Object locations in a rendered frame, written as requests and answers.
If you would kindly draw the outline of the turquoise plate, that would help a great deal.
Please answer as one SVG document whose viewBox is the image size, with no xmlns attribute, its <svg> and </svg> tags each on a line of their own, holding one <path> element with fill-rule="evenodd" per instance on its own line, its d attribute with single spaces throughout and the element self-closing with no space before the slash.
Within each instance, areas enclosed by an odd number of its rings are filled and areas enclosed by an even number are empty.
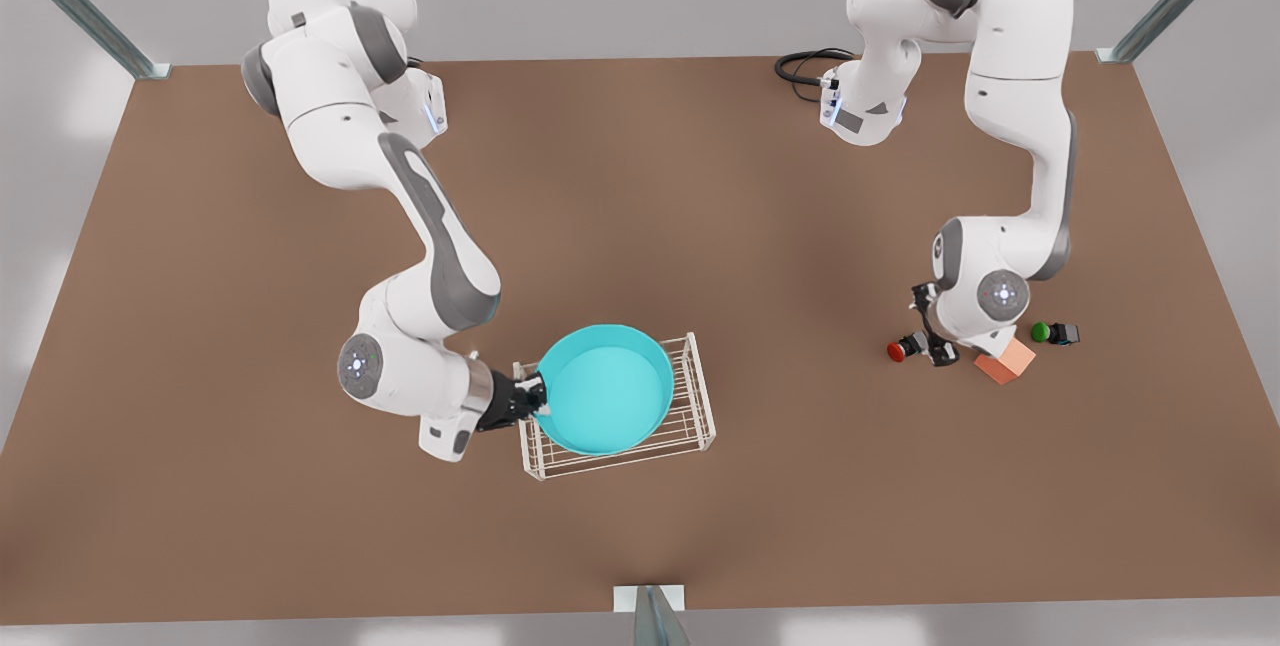
<svg viewBox="0 0 1280 646">
<path fill-rule="evenodd" d="M 625 324 L 562 336 L 538 363 L 547 411 L 535 421 L 572 453 L 614 455 L 649 437 L 675 397 L 675 368 L 659 342 Z"/>
</svg>

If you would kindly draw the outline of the orange cube block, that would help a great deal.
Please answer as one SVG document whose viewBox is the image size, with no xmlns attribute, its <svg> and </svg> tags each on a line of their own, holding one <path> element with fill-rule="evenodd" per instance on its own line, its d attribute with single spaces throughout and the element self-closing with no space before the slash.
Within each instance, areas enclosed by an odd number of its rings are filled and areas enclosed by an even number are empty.
<svg viewBox="0 0 1280 646">
<path fill-rule="evenodd" d="M 1030 351 L 1024 342 L 1011 339 L 1001 356 L 975 356 L 975 367 L 980 368 L 992 381 L 1006 385 L 1020 377 L 1028 365 L 1036 359 L 1034 351 Z"/>
</svg>

